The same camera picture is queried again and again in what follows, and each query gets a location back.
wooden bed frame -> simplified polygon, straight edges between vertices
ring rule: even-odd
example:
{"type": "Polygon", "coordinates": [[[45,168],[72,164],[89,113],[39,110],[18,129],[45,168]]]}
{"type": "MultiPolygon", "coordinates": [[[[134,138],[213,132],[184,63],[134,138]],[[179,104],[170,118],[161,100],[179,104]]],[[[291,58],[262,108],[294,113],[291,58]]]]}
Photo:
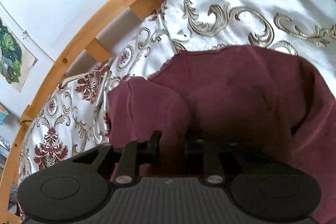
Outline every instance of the wooden bed frame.
{"type": "Polygon", "coordinates": [[[0,224],[7,224],[7,222],[18,224],[20,222],[18,216],[8,211],[8,201],[12,183],[17,184],[22,143],[30,125],[28,121],[32,121],[37,116],[49,96],[54,92],[56,86],[64,78],[69,66],[83,50],[86,50],[99,62],[111,58],[110,53],[99,44],[96,36],[124,9],[130,7],[131,10],[143,20],[157,9],[163,1],[164,0],[109,0],[86,22],[58,57],[40,86],[31,105],[26,107],[21,116],[21,127],[15,137],[0,181],[0,224]]]}

bed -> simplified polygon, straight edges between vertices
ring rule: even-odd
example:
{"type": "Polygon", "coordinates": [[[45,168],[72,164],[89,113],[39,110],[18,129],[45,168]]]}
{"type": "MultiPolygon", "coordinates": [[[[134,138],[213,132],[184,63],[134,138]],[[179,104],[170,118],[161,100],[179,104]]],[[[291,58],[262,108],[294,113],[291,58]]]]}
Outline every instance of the bed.
{"type": "Polygon", "coordinates": [[[12,182],[107,142],[107,93],[131,77],[148,78],[179,51],[251,44],[300,55],[335,95],[335,1],[109,0],[70,41],[21,117],[0,182],[0,223],[20,222],[7,211],[12,182]],[[96,36],[127,7],[143,23],[113,58],[96,36]],[[65,77],[83,50],[101,64],[65,77]]]}

bedspread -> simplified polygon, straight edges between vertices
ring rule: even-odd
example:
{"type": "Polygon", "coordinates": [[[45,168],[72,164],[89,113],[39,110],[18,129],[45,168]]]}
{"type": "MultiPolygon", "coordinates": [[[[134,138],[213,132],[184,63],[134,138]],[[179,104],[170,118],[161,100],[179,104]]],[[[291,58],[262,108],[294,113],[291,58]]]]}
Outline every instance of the bedspread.
{"type": "Polygon", "coordinates": [[[147,79],[181,50],[251,44],[299,55],[335,96],[335,1],[165,0],[117,58],[55,90],[25,136],[19,179],[107,142],[107,93],[131,77],[147,79]]]}

maroon fleece throw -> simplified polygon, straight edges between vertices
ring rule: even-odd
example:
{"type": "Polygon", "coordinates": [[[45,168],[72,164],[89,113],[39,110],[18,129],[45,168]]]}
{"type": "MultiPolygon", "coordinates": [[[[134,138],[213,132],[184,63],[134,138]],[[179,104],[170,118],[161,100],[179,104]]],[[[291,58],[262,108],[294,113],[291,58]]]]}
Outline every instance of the maroon fleece throw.
{"type": "Polygon", "coordinates": [[[160,164],[141,174],[179,174],[186,133],[262,148],[313,176],[315,214],[336,223],[335,98],[306,60],[253,46],[174,56],[149,81],[134,77],[108,94],[110,143],[125,146],[163,132],[160,164]]]}

colorful artwork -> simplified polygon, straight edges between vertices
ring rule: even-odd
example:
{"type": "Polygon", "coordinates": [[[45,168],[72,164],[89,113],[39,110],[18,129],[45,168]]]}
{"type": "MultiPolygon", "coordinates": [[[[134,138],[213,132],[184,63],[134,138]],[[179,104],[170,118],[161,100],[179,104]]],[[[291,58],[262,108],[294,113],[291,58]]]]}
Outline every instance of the colorful artwork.
{"type": "Polygon", "coordinates": [[[0,105],[0,125],[2,125],[3,120],[5,120],[7,115],[8,111],[2,105],[0,105]]]}
{"type": "Polygon", "coordinates": [[[18,41],[0,19],[0,74],[17,91],[35,63],[35,57],[18,41]]]}

